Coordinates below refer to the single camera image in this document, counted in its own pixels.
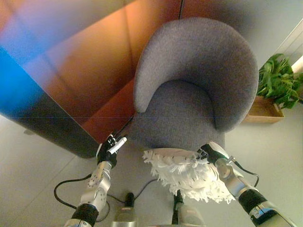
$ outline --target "floor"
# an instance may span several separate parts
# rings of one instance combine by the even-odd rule
[[[258,189],[298,226],[303,223],[303,105],[284,110],[285,119],[275,124],[242,123],[226,134],[226,151],[248,170],[260,176]],[[0,116],[0,226],[59,227],[73,209],[58,203],[53,188],[66,179],[82,178],[96,166],[95,159],[82,159],[29,133]],[[131,141],[121,148],[118,164],[111,171],[109,193],[124,199],[135,195],[153,179],[150,166],[141,158],[142,148]],[[58,195],[77,205],[85,182],[68,183]],[[112,198],[109,216],[95,226],[110,226],[121,206]],[[252,227],[248,215],[233,201],[230,205],[185,199],[198,208],[208,227]],[[160,182],[151,183],[135,202],[139,226],[169,224],[173,197]]]

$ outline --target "potted plant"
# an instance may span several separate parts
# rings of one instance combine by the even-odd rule
[[[281,120],[281,109],[291,109],[298,102],[301,84],[303,73],[294,73],[287,57],[281,53],[271,56],[259,70],[258,96],[245,121]]]

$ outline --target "white fringe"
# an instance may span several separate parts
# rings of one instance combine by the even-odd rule
[[[169,185],[169,191],[174,195],[180,190],[183,198],[205,202],[212,199],[217,203],[226,201],[230,204],[235,199],[219,179],[216,167],[205,159],[197,160],[197,157],[195,152],[191,156],[172,157],[153,150],[144,151],[143,155],[144,162],[152,164],[152,175],[158,176],[163,186]]]

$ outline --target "wooden planter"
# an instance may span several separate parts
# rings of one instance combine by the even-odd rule
[[[284,118],[281,108],[272,101],[256,96],[243,122],[276,123]]]

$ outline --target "gray armchair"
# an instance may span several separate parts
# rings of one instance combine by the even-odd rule
[[[145,47],[135,76],[129,136],[149,148],[196,151],[250,109],[258,86],[255,57],[232,27],[207,18],[164,24]]]

